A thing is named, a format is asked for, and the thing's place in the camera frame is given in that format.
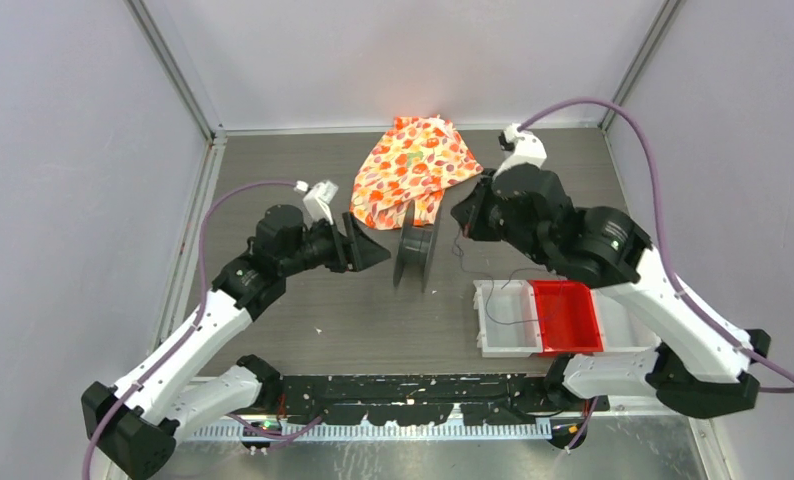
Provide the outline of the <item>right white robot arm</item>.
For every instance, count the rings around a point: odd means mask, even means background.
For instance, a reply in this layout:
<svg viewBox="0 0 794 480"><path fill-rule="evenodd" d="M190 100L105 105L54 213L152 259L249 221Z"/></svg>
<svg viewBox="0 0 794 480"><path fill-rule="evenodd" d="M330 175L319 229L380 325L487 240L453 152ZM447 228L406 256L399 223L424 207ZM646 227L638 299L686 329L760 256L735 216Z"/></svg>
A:
<svg viewBox="0 0 794 480"><path fill-rule="evenodd" d="M525 164L481 174L451 214L465 237L511 245L613 299L658 337L639 352L559 355L543 381L553 408L601 396L652 397L711 419L756 405L761 386L750 366L765 357L770 336L692 307L691 294L673 288L658 248L626 213L578 207L556 173Z"/></svg>

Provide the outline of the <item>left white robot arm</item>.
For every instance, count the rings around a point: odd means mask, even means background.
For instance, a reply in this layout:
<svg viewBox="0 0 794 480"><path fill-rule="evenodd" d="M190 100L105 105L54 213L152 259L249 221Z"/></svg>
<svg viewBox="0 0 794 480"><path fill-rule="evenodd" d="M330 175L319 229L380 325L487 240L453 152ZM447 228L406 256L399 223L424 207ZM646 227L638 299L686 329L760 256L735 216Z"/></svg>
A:
<svg viewBox="0 0 794 480"><path fill-rule="evenodd" d="M324 267L359 272L390 258L348 212L343 230L328 219L307 225L292 205L266 210L246 249L212 281L191 316L147 359L111 386L81 396L87 436L130 479L149 479L194 431L234 410L271 412L277 372L244 360L191 392L190 380L286 292L289 277Z"/></svg>

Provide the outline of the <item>black cable spool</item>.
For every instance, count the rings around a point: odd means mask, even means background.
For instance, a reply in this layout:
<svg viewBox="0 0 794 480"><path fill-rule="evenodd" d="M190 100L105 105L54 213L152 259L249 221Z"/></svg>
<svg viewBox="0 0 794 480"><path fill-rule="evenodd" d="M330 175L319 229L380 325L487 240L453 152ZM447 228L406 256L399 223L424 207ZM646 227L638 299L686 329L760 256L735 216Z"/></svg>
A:
<svg viewBox="0 0 794 480"><path fill-rule="evenodd" d="M431 266L434 258L441 219L436 217L431 225L415 225L416 202L407 204L404 220L400 229L397 254L393 269L393 286L398 287L407 266L418 266L421 270L420 291L427 290Z"/></svg>

